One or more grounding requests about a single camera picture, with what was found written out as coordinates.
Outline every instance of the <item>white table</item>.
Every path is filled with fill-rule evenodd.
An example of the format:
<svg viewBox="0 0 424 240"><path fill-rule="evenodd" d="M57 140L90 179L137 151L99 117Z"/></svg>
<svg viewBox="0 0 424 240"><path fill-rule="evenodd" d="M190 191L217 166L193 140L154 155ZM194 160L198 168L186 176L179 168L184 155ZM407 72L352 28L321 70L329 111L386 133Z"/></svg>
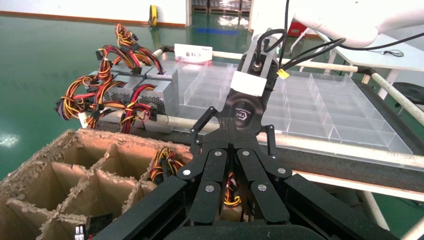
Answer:
<svg viewBox="0 0 424 240"><path fill-rule="evenodd" d="M330 39L326 35L317 31L316 34L318 34L318 36L320 36L325 42L330 41ZM392 37L389 37L385 34L380 34L378 35L376 40L368 47L380 46L396 41L397 40ZM404 56L396 57L391 54L383 55L380 53L386 50L399 50L403 52ZM357 51L336 47L330 53L330 57L328 60L329 64L334 63L337 54L344 58L346 62L348 62L350 65L390 69L390 73L388 74L386 80L391 85L393 85L393 83L396 81L396 78L401 70L424 72L424 51L410 46L406 43L400 43L397 45L393 45L386 48L380 48L372 51ZM330 70L326 69L325 73L329 74ZM369 78L364 79L363 82L368 83L368 80ZM382 99L385 99L387 92L381 88L378 92L378 95Z"/></svg>

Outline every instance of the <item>metal screw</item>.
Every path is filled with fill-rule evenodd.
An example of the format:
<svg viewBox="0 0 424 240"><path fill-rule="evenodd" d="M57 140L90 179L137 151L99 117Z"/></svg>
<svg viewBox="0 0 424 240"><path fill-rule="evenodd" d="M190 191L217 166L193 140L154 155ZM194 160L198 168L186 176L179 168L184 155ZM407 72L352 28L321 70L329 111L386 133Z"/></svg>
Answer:
<svg viewBox="0 0 424 240"><path fill-rule="evenodd" d="M256 64L256 61L252 64L252 70L253 71L259 71L261 70L262 63Z"/></svg>
<svg viewBox="0 0 424 240"><path fill-rule="evenodd" d="M214 186L212 185L207 185L205 188L206 192L210 193L214 191Z"/></svg>
<svg viewBox="0 0 424 240"><path fill-rule="evenodd" d="M265 191L265 190L267 190L267 186L265 186L265 185L263 185L263 184L259 184L258 186L257 186L257 189L259 189L259 191Z"/></svg>

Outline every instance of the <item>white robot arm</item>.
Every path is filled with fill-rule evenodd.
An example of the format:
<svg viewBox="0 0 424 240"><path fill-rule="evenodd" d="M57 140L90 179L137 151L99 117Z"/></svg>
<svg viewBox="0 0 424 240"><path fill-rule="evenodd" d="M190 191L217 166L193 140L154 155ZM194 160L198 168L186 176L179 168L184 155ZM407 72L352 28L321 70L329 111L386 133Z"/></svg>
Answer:
<svg viewBox="0 0 424 240"><path fill-rule="evenodd" d="M286 1L254 4L259 7L254 36L265 32L265 26L284 28ZM363 48L379 33L424 24L424 0L292 0L288 26L293 19L331 39L346 38L344 46Z"/></svg>

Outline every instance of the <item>green floor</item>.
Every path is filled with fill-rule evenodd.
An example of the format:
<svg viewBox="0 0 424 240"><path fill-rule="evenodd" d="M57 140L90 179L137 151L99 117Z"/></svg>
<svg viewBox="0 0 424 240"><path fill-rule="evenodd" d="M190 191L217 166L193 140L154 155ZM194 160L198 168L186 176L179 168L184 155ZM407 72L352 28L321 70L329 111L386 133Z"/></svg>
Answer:
<svg viewBox="0 0 424 240"><path fill-rule="evenodd" d="M246 29L246 21L248 17L239 25L231 17L195 12L192 27L161 27L154 31L147 27L128 27L137 34L138 43L151 50L163 44L182 43L211 46L214 51L243 53L252 37ZM197 28L238 32L237 35L198 33ZM0 179L65 130L80 126L78 120L61 120L53 110L55 102L72 81L98 68L95 50L104 44L115 44L113 30L113 24L0 16L0 126L3 126L0 128ZM302 40L294 54L320 43L319 39ZM327 60L328 54L314 61ZM337 58L336 63L341 64L343 60ZM316 69L306 71L320 72ZM405 113L402 119L424 138L424 128L410 115ZM398 237L424 216L424 209L409 201L378 194L375 197Z"/></svg>

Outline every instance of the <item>black wire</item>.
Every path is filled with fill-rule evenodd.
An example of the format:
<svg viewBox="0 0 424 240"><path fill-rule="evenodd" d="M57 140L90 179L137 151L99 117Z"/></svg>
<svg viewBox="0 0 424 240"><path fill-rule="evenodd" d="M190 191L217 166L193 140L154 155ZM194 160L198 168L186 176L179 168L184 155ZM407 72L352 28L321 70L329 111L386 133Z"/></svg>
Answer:
<svg viewBox="0 0 424 240"><path fill-rule="evenodd" d="M270 47L268 47L267 49L263 49L263 51L265 53L269 53L271 52L271 50L275 49L283 40L284 38L287 36L287 31L285 29L272 29L269 30L267 32L265 32L264 34L262 34L258 40L257 40L257 46L256 46L256 64L259 65L260 64L260 60L261 60L261 47L262 47L262 42L264 41L265 38L273 35L273 34L281 34L281 37Z"/></svg>
<svg viewBox="0 0 424 240"><path fill-rule="evenodd" d="M376 50L376 49L382 49L382 48L391 47L391 46L396 45L396 44L401 44L401 43L404 43L406 41L409 41L409 40L412 40L412 39L416 39L416 38L419 38L419 37L422 37L422 36L424 36L424 32L423 33L420 33L420 34L417 34L417 35L414 35L414 36L410 36L410 37L404 38L404 39L399 40L399 41L395 41L395 42L384 44L384 45L380 45L380 46L350 47L350 46L343 46L343 45L341 45L340 47L341 48L344 48L344 49L357 50L357 51Z"/></svg>
<svg viewBox="0 0 424 240"><path fill-rule="evenodd" d="M285 16L284 16L284 29L289 32L289 30L287 29L288 27L288 23L287 21L289 20L289 0L285 1ZM278 67L281 67L281 61L283 60L284 57L284 50L286 49L286 43L287 43L287 35L284 38L284 41L282 42L282 46L280 49L280 53L279 53L279 61L278 61Z"/></svg>
<svg viewBox="0 0 424 240"><path fill-rule="evenodd" d="M398 58L401 58L401 57L404 56L404 53L401 50L397 50L397 49L386 50L386 51L371 51L371 50L368 50L368 51L373 52L373 53L379 53L379 54L382 54L382 55L390 54L390 55L393 55L393 56L398 57Z"/></svg>
<svg viewBox="0 0 424 240"><path fill-rule="evenodd" d="M295 66L295 65L297 65L297 64L299 64L301 62L307 61L307 60L312 59L312 58L315 58L315 57L317 57L317 56L319 56L321 54L324 54L324 53L326 53L326 52L334 49L335 47L340 46L345 41L346 41L346 38L339 38L339 39L336 39L336 40L332 40L332 41L323 43L323 44L318 45L316 47L313 47L313 48L311 48L309 50L306 50L306 51L302 52L301 54L293 57L290 61L288 61L286 64L284 64L281 68L283 70L287 70L287 69L289 69L289 68L291 68L291 67L293 67L293 66ZM301 57L301 56L303 56L303 55L305 55L307 53L310 53L310 52L312 52L314 50L317 50L319 48L322 48L322 47L326 47L326 48L322 49L319 52L315 52L315 53L313 53L311 55L307 55L307 56Z"/></svg>

